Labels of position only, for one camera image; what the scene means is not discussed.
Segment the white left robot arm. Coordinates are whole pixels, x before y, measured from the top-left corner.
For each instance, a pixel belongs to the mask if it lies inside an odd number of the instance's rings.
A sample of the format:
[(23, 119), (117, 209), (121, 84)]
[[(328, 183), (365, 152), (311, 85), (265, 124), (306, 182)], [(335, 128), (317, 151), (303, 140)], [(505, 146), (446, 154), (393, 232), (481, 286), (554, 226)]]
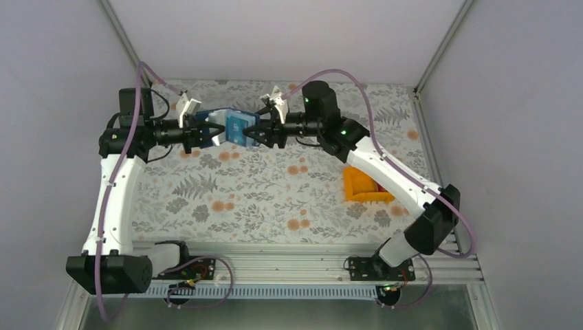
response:
[(156, 243), (135, 252), (132, 222), (139, 182), (149, 153), (156, 146), (182, 145), (185, 152), (210, 146), (225, 131), (221, 124), (194, 115), (199, 106), (187, 93), (180, 95), (182, 109), (176, 119), (154, 115), (148, 88), (119, 91), (120, 110), (99, 138), (100, 191), (96, 211), (81, 253), (67, 259), (67, 274), (92, 295), (141, 294), (160, 274), (185, 277), (191, 257), (185, 242)]

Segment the blue credit card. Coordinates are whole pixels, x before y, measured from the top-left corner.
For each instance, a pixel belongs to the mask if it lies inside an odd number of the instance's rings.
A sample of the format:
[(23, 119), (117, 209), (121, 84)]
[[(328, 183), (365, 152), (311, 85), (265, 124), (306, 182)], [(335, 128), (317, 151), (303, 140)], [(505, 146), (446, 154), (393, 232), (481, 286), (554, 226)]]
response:
[(243, 130), (253, 126), (255, 122), (256, 119), (250, 115), (242, 113), (228, 114), (226, 116), (226, 140), (239, 146), (252, 146), (252, 139), (246, 137), (243, 134)]

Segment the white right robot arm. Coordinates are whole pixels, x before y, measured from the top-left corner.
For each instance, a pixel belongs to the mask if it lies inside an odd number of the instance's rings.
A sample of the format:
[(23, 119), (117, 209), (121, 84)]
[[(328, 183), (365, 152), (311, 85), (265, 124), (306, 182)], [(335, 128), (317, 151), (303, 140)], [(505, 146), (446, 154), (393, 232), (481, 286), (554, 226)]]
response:
[(280, 149), (291, 136), (315, 137), (325, 153), (363, 172), (405, 206), (416, 219), (375, 252), (372, 269), (379, 279), (392, 278), (407, 259), (434, 254), (461, 218), (459, 191), (418, 175), (380, 146), (371, 126), (343, 116), (328, 83), (311, 81), (301, 92), (304, 109), (291, 112), (287, 97), (275, 89), (264, 98), (262, 110), (271, 118), (244, 129), (244, 135)]

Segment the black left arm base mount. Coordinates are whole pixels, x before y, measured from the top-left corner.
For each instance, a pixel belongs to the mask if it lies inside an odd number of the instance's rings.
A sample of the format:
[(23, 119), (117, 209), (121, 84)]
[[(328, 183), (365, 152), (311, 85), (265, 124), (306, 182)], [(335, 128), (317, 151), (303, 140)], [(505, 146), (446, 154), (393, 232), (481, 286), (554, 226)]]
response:
[(212, 280), (216, 258), (191, 255), (185, 241), (160, 241), (148, 250), (154, 280)]

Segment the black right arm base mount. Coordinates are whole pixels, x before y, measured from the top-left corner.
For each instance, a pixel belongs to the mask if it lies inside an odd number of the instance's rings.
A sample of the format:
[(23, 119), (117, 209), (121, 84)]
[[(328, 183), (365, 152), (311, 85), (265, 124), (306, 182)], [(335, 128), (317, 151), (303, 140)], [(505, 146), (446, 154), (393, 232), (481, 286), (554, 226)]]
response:
[(407, 259), (397, 267), (391, 267), (380, 257), (349, 256), (343, 268), (352, 281), (413, 281), (416, 279), (412, 259)]

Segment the blue leather card holder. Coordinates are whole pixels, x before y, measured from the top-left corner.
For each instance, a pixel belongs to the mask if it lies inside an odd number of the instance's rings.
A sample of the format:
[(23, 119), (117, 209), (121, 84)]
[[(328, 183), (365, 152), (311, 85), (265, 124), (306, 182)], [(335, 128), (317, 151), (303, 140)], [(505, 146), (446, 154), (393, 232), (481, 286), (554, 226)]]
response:
[(206, 149), (211, 146), (219, 146), (224, 142), (230, 142), (244, 147), (259, 146), (256, 140), (243, 134), (243, 130), (259, 123), (259, 114), (249, 111), (242, 111), (233, 108), (212, 109), (199, 111), (195, 114), (195, 119), (205, 122), (213, 122), (225, 127), (223, 133), (213, 137), (210, 141), (203, 143), (200, 148)]

